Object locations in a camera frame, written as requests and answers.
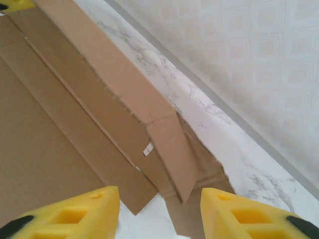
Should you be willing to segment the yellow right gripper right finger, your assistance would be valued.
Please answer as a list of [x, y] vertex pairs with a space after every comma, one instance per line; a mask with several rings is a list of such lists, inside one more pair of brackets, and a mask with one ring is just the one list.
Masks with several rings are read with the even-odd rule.
[[215, 188], [201, 191], [207, 239], [317, 239], [319, 229], [301, 217]]

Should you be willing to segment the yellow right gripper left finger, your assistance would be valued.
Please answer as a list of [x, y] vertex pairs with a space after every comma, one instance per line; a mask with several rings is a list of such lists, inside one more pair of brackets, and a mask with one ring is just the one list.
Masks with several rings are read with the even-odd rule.
[[108, 186], [20, 215], [0, 229], [2, 239], [113, 239], [119, 189]]

